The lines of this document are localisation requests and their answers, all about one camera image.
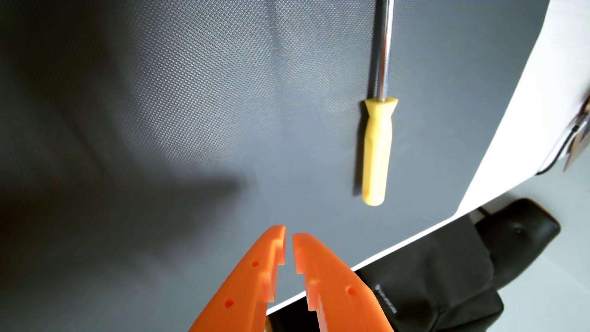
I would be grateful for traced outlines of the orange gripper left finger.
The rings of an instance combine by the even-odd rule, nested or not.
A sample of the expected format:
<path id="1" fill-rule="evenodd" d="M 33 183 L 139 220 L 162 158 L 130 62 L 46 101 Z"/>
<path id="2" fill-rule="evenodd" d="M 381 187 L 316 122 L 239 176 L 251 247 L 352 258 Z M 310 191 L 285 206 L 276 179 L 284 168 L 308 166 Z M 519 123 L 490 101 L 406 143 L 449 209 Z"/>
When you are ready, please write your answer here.
<path id="1" fill-rule="evenodd" d="M 268 228 L 250 247 L 189 331 L 264 331 L 285 260 L 284 225 Z"/>

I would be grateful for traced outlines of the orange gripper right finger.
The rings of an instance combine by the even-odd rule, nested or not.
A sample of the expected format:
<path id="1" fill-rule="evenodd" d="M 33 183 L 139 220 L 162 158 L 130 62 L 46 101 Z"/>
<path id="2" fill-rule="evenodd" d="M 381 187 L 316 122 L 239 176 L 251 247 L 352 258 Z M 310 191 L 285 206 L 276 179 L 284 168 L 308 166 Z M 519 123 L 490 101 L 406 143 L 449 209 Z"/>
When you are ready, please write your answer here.
<path id="1" fill-rule="evenodd" d="M 297 274 L 320 331 L 393 331 L 373 291 L 334 252 L 308 233 L 292 237 Z"/>

